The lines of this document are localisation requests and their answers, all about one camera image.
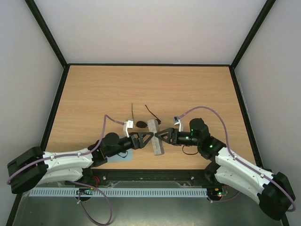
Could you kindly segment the grey glasses case green inside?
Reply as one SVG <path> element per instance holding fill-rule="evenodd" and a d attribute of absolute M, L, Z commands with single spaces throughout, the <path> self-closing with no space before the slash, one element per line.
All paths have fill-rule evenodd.
<path fill-rule="evenodd" d="M 159 132 L 159 125 L 157 120 L 150 119 L 147 121 L 149 132 L 152 132 L 154 135 Z M 156 136 L 151 138 L 151 144 L 153 153 L 155 156 L 163 155 L 165 153 L 162 140 L 158 139 Z"/>

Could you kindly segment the black round sunglasses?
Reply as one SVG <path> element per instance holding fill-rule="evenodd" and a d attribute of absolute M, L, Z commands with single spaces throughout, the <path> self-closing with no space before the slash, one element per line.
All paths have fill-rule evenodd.
<path fill-rule="evenodd" d="M 145 105 L 145 107 L 148 110 L 148 112 L 155 118 L 158 125 L 160 125 L 162 123 L 162 121 L 152 111 L 150 111 L 150 109 L 148 108 L 147 105 Z M 131 115 L 132 115 L 133 123 L 136 127 L 140 128 L 140 129 L 148 127 L 148 124 L 145 121 L 135 121 L 133 103 L 131 104 Z"/>

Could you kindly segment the light blue cleaning cloth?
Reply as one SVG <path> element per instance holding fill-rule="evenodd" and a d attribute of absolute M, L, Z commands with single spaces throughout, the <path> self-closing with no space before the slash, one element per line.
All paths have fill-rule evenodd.
<path fill-rule="evenodd" d="M 133 159 L 132 149 L 129 149 L 124 153 L 119 153 L 117 155 L 107 158 L 108 162 L 124 162 L 124 161 L 132 161 L 132 159 Z"/>

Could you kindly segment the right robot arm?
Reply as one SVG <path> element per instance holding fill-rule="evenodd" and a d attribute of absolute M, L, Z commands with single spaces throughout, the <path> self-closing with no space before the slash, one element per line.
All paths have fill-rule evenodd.
<path fill-rule="evenodd" d="M 156 132 L 155 137 L 171 145 L 196 146 L 198 153 L 210 160 L 205 169 L 208 183 L 226 184 L 236 189 L 254 200 L 273 220 L 280 221 L 296 199 L 285 174 L 275 174 L 243 159 L 225 143 L 211 136 L 201 118 L 190 121 L 189 132 L 167 128 Z"/>

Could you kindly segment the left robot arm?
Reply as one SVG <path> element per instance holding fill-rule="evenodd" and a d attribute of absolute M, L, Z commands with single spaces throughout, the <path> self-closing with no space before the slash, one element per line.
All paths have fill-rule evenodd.
<path fill-rule="evenodd" d="M 129 149 L 142 149 L 153 137 L 152 132 L 133 132 L 127 137 L 108 133 L 95 144 L 72 152 L 52 153 L 33 147 L 8 163 L 7 184 L 13 194 L 24 193 L 39 184 L 78 181 L 84 170 L 105 164 L 108 158 Z"/>

